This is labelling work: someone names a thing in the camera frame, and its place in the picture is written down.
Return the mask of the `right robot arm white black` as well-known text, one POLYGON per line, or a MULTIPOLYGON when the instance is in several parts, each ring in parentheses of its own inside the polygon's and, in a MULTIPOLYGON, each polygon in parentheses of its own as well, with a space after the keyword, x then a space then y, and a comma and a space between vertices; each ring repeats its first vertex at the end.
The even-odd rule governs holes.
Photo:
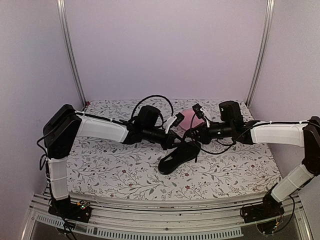
POLYGON ((312 116, 306 121, 244 121, 240 106, 235 101, 219 104, 220 122, 209 119, 204 107, 192 107, 195 116, 204 123, 191 127, 189 136, 202 144, 213 139, 231 138, 245 145, 283 144, 304 148, 304 158, 287 176, 263 197, 258 213, 269 218, 278 210, 278 204, 320 174, 320 118, 312 116))

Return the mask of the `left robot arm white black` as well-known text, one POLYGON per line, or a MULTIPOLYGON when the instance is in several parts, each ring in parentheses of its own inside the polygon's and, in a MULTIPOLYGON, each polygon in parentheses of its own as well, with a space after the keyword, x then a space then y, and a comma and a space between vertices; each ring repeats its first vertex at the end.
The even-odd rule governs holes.
POLYGON ((145 140, 161 145, 164 150, 177 146, 178 135, 171 130, 185 118, 182 113, 171 115, 160 126, 156 126, 161 112, 158 108, 143 106, 138 115, 129 121, 114 121, 109 118, 76 111, 72 105, 63 105, 43 127, 44 142, 41 146, 46 158, 46 178, 50 184, 55 209, 63 216, 74 213, 74 205, 66 200, 67 156, 70 154, 75 138, 90 137, 114 141, 125 145, 145 140))

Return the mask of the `black shoe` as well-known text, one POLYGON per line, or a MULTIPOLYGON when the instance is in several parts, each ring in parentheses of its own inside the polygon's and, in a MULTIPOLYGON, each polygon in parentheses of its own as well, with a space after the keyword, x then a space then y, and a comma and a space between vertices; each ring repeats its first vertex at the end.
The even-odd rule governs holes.
POLYGON ((182 143, 174 151, 162 158, 158 164, 158 171, 162 175, 169 175, 180 165, 194 160, 197 162, 201 145, 198 142, 190 141, 182 143))

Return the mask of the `black shoelace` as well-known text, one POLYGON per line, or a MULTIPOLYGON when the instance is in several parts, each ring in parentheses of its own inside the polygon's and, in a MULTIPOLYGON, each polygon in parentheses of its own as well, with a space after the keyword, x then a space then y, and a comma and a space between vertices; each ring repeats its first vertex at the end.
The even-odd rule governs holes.
POLYGON ((183 139, 185 142, 183 142, 176 149, 176 154, 174 157, 175 162, 179 165, 192 160, 197 162, 198 155, 201 150, 201 144, 198 141, 191 139, 191 135, 189 133, 185 133, 183 135, 183 139))

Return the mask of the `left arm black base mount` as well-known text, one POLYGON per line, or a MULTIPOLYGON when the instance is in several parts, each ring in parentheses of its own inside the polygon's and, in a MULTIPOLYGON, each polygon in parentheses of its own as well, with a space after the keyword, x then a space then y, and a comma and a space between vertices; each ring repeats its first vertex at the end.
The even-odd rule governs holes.
POLYGON ((61 217, 62 219, 88 223, 91 217, 92 208, 90 206, 82 208, 76 203, 71 203, 69 199, 52 200, 48 213, 61 217))

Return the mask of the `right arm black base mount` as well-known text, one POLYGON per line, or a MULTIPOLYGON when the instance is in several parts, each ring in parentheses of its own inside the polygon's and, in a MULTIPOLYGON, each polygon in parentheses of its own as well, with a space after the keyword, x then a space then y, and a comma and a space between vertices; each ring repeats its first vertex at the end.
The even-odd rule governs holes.
POLYGON ((285 213, 280 202, 262 202, 260 204, 244 205, 240 209, 240 216, 245 223, 262 221, 269 218, 280 217, 285 213))

